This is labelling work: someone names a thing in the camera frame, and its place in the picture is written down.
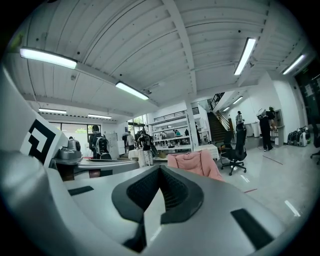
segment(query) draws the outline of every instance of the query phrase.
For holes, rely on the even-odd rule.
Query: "pink jacket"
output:
[[[168,154],[168,167],[180,168],[201,176],[224,181],[207,149],[186,154]]]

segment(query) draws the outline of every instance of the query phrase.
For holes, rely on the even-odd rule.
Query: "tiled floor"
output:
[[[247,195],[269,208],[289,226],[299,217],[285,201],[302,216],[313,206],[318,194],[320,166],[316,165],[316,157],[310,159],[315,152],[317,149],[312,144],[306,147],[285,145],[267,152],[252,148],[244,160],[247,172],[238,168],[232,176],[229,176],[230,167],[221,170],[220,161],[217,165],[226,182],[243,192],[253,190]]]

